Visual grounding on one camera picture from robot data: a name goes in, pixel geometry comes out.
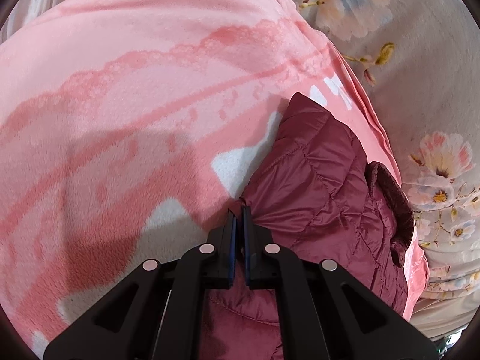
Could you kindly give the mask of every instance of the pink blanket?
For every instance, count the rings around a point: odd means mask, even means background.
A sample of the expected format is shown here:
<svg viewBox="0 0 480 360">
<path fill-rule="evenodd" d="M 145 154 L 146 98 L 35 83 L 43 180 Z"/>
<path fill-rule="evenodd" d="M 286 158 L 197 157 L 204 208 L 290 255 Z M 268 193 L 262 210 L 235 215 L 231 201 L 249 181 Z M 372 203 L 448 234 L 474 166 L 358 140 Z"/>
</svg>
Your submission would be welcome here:
<svg viewBox="0 0 480 360">
<path fill-rule="evenodd" d="M 0 87 L 0 302 L 39 356 L 141 261 L 206 239 L 297 91 L 400 182 L 365 92 L 291 0 L 67 0 L 0 46 Z M 427 267 L 409 253 L 413 307 Z"/>
</svg>

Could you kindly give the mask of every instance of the quilted jacket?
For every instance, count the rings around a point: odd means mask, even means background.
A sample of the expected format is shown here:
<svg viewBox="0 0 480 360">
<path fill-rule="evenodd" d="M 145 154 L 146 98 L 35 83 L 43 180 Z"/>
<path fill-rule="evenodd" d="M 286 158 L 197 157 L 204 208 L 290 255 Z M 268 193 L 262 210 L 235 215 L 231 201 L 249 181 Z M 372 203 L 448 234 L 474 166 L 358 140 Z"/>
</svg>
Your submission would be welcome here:
<svg viewBox="0 0 480 360">
<path fill-rule="evenodd" d="M 240 204 L 276 243 L 304 260 L 336 260 L 403 313 L 412 211 L 386 167 L 367 164 L 358 138 L 321 105 L 293 96 L 234 211 Z M 283 359 L 275 294 L 246 288 L 241 266 L 231 290 L 207 295 L 200 359 Z"/>
</svg>

